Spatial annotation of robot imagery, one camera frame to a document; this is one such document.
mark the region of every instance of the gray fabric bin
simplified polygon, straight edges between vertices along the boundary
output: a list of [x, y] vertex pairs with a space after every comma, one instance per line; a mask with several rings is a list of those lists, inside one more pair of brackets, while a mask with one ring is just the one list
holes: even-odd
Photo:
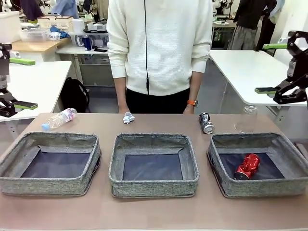
[[[266, 154], [282, 177], [234, 180], [226, 171], [222, 155]], [[226, 197], [267, 197], [304, 194], [308, 184], [308, 161], [285, 137], [275, 133], [213, 135], [208, 158]]]
[[115, 197], [190, 197], [199, 171], [187, 136], [123, 133], [115, 139], [109, 178]]
[[27, 133], [0, 161], [1, 192], [27, 196], [83, 195], [100, 156], [95, 135]]

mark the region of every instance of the plastic cup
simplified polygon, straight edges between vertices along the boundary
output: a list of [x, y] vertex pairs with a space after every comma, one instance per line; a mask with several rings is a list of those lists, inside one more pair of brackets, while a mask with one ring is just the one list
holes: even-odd
[[235, 129], [240, 133], [255, 132], [257, 122], [257, 108], [254, 106], [246, 106], [240, 117], [240, 121], [235, 124]]

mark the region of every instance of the blue bottle cap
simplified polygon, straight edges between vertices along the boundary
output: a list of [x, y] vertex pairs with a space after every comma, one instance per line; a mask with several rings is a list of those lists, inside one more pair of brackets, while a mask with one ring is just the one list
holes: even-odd
[[42, 124], [42, 128], [43, 128], [43, 130], [45, 130], [45, 131], [50, 130], [50, 127], [49, 127], [48, 124]]

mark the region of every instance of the crushed can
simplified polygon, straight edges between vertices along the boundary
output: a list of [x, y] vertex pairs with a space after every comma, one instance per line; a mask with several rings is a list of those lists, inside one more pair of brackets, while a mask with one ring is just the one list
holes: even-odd
[[199, 123], [201, 125], [201, 130], [204, 134], [212, 134], [214, 132], [215, 127], [211, 122], [209, 113], [202, 112], [199, 115]]
[[260, 158], [256, 154], [248, 154], [234, 173], [235, 180], [250, 180], [257, 172]]

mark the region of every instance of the plastic water bottle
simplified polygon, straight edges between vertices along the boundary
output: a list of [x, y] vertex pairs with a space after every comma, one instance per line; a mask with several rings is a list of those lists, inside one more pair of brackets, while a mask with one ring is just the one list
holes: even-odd
[[44, 130], [50, 130], [54, 128], [58, 128], [62, 124], [67, 123], [68, 121], [71, 121], [76, 117], [77, 111], [74, 108], [67, 108], [64, 111], [56, 114], [53, 117], [50, 117], [47, 123], [42, 124], [42, 128]]

